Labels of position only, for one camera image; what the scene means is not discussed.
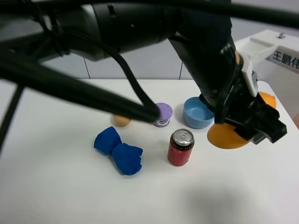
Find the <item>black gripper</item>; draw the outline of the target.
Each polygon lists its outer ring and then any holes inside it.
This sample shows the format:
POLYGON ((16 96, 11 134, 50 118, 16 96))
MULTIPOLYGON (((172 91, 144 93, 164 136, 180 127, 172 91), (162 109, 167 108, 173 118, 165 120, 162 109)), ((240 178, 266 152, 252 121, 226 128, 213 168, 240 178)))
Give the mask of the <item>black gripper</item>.
POLYGON ((253 97, 243 78, 227 81, 217 99, 217 124, 233 125, 243 139, 259 144, 275 143, 287 134, 279 112, 265 103, 260 94, 253 97))

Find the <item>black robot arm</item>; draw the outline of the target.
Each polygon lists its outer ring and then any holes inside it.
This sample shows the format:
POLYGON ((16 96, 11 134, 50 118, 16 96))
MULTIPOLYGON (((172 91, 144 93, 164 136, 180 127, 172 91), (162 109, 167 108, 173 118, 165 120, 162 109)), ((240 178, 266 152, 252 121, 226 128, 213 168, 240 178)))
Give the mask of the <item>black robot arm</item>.
POLYGON ((158 108, 121 54, 168 39, 200 89, 200 99, 246 140, 276 142, 287 133, 279 113, 249 88, 245 57, 231 37, 229 0, 3 0, 0 3, 0 76, 18 84, 1 138, 24 87, 97 110, 152 122, 158 108), (141 103, 42 66, 74 53, 91 61, 112 57, 141 103))

